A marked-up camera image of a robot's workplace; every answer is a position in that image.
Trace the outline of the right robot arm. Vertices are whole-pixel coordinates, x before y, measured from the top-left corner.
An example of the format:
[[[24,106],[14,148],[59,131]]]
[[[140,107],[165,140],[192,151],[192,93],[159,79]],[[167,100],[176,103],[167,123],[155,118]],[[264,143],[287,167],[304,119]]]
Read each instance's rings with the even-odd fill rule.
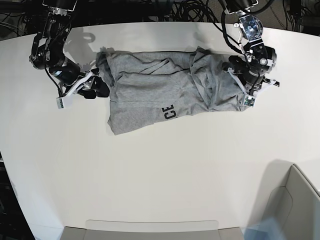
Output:
[[[65,97],[67,92],[80,81],[75,93],[85,99],[107,98],[110,90],[94,68],[86,72],[65,56],[63,50],[71,31],[71,23],[76,0],[44,0],[42,5],[48,8],[44,29],[33,39],[29,61],[38,70],[45,70],[47,76],[57,88],[58,96]]]

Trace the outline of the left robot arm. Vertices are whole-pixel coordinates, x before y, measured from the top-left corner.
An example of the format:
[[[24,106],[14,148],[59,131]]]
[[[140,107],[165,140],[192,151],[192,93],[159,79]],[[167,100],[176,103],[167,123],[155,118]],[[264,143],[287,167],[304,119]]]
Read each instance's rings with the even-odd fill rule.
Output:
[[[271,86],[279,86],[274,79],[266,78],[275,67],[277,55],[274,48],[266,46],[262,39],[263,25],[256,17],[265,11],[270,0],[260,10],[251,11],[259,2],[257,0],[220,0],[223,8],[221,14],[222,34],[226,44],[243,57],[232,55],[224,64],[223,71],[228,72],[245,95],[246,101],[254,101],[263,90]],[[239,31],[237,46],[230,43],[227,34],[226,15],[236,14],[238,21],[234,27]]]

